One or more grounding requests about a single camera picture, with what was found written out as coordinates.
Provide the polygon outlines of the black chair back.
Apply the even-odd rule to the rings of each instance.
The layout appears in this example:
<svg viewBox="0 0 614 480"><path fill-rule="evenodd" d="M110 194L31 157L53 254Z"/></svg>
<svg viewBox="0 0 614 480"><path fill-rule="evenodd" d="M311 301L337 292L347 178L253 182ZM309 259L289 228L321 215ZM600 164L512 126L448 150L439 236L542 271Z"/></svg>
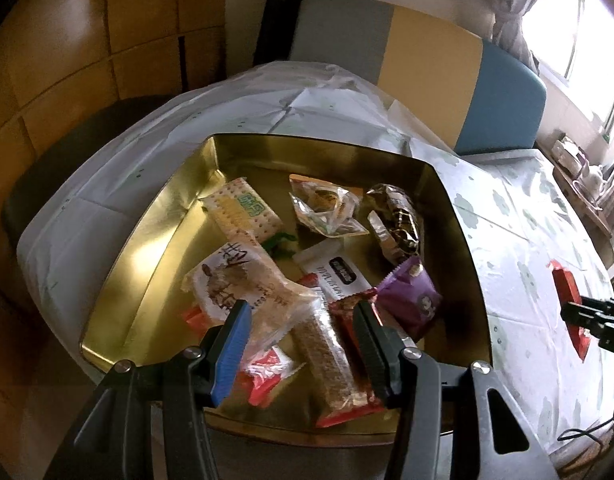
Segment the black chair back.
<svg viewBox="0 0 614 480"><path fill-rule="evenodd" d="M266 0L253 64L263 65L290 58L303 0Z"/></svg>

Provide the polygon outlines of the white sachet with black label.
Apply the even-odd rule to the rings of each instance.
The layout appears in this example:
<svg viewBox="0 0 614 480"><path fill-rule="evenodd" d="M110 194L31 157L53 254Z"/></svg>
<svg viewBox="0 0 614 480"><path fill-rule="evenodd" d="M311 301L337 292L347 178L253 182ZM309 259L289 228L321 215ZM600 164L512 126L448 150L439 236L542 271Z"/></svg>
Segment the white sachet with black label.
<svg viewBox="0 0 614 480"><path fill-rule="evenodd" d="M337 238L328 238L292 257L305 274L315 274L328 303L362 292L375 292Z"/></svg>

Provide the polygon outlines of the white teapot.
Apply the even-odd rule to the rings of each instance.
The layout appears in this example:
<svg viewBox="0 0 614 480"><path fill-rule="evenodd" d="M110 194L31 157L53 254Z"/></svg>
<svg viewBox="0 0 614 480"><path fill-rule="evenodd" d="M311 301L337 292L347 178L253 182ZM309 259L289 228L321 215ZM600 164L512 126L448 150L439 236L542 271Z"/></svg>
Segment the white teapot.
<svg viewBox="0 0 614 480"><path fill-rule="evenodd" d="M597 165L586 165L575 183L580 192L590 201L598 200L604 185L602 169Z"/></svg>

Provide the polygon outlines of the window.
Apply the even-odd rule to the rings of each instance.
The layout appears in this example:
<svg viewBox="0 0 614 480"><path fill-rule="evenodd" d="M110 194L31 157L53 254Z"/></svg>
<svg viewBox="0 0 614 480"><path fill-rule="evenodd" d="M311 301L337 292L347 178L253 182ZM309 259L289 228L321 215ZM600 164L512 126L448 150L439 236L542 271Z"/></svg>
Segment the window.
<svg viewBox="0 0 614 480"><path fill-rule="evenodd" d="M522 21L541 70L604 140L614 135L614 16L601 0L537 0Z"/></svg>

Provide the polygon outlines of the purple snack packet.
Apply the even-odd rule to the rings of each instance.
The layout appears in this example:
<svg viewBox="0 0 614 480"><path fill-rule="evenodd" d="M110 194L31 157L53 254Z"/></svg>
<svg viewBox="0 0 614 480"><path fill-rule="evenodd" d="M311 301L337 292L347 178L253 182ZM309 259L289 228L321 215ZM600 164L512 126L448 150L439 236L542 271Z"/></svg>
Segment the purple snack packet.
<svg viewBox="0 0 614 480"><path fill-rule="evenodd" d="M411 256L400 263L377 286L378 307L392 315L405 332L417 341L433 320L441 294L427 274L422 260Z"/></svg>

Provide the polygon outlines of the black and gold snack packet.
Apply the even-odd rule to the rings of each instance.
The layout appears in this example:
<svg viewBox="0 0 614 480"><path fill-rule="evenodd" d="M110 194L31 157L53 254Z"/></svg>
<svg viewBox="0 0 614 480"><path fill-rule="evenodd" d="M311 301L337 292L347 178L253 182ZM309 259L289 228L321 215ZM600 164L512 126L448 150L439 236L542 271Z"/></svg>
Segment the black and gold snack packet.
<svg viewBox="0 0 614 480"><path fill-rule="evenodd" d="M365 193L368 221L383 256L399 266L411 256L423 257L424 223L410 197L398 186L374 185Z"/></svg>

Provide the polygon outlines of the red white round-logo packet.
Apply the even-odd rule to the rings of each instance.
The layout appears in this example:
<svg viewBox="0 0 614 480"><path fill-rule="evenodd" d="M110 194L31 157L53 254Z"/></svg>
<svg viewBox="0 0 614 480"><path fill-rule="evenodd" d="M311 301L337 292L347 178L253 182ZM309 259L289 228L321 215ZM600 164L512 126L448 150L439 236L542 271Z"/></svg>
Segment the red white round-logo packet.
<svg viewBox="0 0 614 480"><path fill-rule="evenodd" d="M183 311L181 318L196 333L203 337L213 326L208 316L198 304L192 304ZM247 393L247 401L252 406L265 408L273 397L280 392L280 386L301 369L301 364L292 360L281 348L273 346L257 356L244 367L239 382Z"/></svg>

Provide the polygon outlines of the large red snack packet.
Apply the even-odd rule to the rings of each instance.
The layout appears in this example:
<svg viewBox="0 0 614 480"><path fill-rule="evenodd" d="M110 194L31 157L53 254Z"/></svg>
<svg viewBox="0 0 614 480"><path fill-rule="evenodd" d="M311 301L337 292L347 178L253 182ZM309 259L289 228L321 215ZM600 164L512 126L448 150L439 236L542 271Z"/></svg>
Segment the large red snack packet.
<svg viewBox="0 0 614 480"><path fill-rule="evenodd" d="M551 260L549 268L554 278L554 286L561 304L561 312L572 313L575 311L574 304L581 304L582 297L573 273L566 269L557 260ZM586 334L584 327L576 325L572 321L565 322L570 335L575 352L582 362L585 361L590 346L590 338Z"/></svg>

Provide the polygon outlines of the beige pastry packet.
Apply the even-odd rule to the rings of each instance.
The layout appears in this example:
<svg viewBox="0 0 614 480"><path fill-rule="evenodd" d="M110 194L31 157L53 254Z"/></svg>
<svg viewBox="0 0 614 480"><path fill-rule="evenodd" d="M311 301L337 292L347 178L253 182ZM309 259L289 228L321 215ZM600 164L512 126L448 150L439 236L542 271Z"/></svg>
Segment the beige pastry packet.
<svg viewBox="0 0 614 480"><path fill-rule="evenodd" d="M252 308L252 326L244 360L267 351L322 304L321 292L285 277L264 248L240 233L228 240L182 278L211 322L225 322L237 301Z"/></svg>

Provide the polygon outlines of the wooden side table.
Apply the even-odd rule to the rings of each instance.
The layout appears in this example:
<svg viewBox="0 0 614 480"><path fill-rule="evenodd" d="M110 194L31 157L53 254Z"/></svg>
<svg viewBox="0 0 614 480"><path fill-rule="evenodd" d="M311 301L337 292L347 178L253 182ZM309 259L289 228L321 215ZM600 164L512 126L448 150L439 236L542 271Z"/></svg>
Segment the wooden side table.
<svg viewBox="0 0 614 480"><path fill-rule="evenodd" d="M552 171L554 180L556 180L557 185L559 185L559 188L561 188L562 193L568 199L573 209L580 216L588 218L610 240L612 233L606 215L585 197L582 191L574 184L572 178L542 146L537 144L537 148L554 165L554 171Z"/></svg>

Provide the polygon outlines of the green yellow cracker pack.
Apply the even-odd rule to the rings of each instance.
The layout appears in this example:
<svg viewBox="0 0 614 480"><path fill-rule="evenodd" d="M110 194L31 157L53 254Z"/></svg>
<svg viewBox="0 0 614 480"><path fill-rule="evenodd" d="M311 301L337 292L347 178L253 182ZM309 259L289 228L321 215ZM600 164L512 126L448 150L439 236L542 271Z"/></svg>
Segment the green yellow cracker pack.
<svg viewBox="0 0 614 480"><path fill-rule="evenodd" d="M274 259L290 258L297 251L297 237L245 178L227 182L201 203L226 237L249 233Z"/></svg>

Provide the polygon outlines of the grey yellow blue sofa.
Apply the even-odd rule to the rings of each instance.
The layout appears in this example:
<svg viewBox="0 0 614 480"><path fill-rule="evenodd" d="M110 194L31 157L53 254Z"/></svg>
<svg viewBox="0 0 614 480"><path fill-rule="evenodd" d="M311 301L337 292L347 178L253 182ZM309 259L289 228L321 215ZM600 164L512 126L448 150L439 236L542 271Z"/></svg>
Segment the grey yellow blue sofa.
<svg viewBox="0 0 614 480"><path fill-rule="evenodd" d="M531 148L546 104L539 77L490 41L377 0L304 0L291 58L370 81L461 155Z"/></svg>

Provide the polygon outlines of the clear orange snack packet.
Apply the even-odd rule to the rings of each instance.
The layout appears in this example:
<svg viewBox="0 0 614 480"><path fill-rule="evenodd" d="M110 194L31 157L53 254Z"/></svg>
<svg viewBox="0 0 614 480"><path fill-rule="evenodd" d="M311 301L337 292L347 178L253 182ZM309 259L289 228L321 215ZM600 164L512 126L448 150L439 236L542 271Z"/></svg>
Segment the clear orange snack packet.
<svg viewBox="0 0 614 480"><path fill-rule="evenodd" d="M355 188L301 174L290 174L289 181L296 219L303 226L328 238L368 234L356 219L361 198Z"/></svg>

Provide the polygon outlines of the light blue patterned tablecloth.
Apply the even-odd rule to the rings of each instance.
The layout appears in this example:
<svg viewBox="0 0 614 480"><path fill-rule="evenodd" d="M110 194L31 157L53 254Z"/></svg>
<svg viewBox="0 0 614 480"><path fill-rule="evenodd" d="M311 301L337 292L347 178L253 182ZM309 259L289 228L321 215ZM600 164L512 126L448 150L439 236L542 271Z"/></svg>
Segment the light blue patterned tablecloth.
<svg viewBox="0 0 614 480"><path fill-rule="evenodd" d="M70 354L136 222L182 162L214 133L343 141L431 164L458 214L484 292L495 367L557 466L606 432L614 354L575 352L551 266L608 298L608 272L548 160L535 150L462 159L401 99L333 64L274 62L176 96L122 129L50 195L17 244L30 295Z"/></svg>

